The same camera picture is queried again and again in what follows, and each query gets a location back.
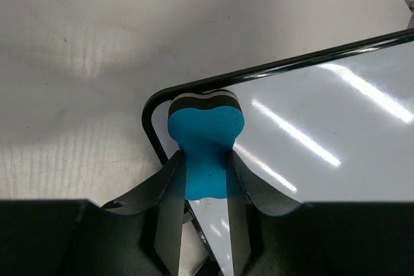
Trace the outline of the blue whiteboard eraser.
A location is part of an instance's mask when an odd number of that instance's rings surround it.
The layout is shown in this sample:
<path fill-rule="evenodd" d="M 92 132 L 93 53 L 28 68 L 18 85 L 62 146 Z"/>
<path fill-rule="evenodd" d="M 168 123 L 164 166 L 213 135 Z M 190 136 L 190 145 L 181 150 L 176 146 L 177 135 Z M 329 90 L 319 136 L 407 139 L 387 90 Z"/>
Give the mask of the blue whiteboard eraser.
<path fill-rule="evenodd" d="M 171 101 L 168 133 L 186 155 L 186 200 L 227 197 L 225 158 L 244 125 L 239 101 L 227 90 Z"/>

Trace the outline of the black framed whiteboard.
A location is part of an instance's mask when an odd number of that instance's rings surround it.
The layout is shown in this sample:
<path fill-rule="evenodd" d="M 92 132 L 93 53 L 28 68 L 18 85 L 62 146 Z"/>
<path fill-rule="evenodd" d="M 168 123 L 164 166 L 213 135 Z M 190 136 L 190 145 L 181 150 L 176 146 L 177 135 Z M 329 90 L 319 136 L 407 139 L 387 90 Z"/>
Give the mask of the black framed whiteboard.
<path fill-rule="evenodd" d="M 180 150 L 168 110 L 180 94 L 233 93 L 235 151 L 301 203 L 249 275 L 413 274 L 413 31 L 164 89 L 142 126 L 162 163 Z M 227 197 L 188 201 L 213 253 L 199 275 L 234 275 Z"/>

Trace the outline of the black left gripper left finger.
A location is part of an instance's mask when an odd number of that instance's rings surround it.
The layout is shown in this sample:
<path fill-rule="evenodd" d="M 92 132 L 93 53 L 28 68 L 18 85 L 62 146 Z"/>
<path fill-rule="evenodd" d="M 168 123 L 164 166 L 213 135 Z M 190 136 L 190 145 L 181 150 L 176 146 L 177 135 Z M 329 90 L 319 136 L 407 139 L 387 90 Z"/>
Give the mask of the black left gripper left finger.
<path fill-rule="evenodd" d="M 143 216 L 139 247 L 164 275 L 179 273 L 186 192 L 186 155 L 177 151 L 153 176 L 110 200 L 104 210 Z"/>

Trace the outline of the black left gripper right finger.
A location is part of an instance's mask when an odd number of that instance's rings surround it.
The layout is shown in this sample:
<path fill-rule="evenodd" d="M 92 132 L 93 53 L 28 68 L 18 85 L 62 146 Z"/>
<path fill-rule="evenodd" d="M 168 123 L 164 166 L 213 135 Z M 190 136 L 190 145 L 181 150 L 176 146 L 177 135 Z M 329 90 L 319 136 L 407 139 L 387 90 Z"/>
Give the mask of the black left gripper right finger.
<path fill-rule="evenodd" d="M 279 220 L 301 205 L 254 174 L 235 151 L 225 154 L 234 275 L 253 274 L 277 248 Z"/>

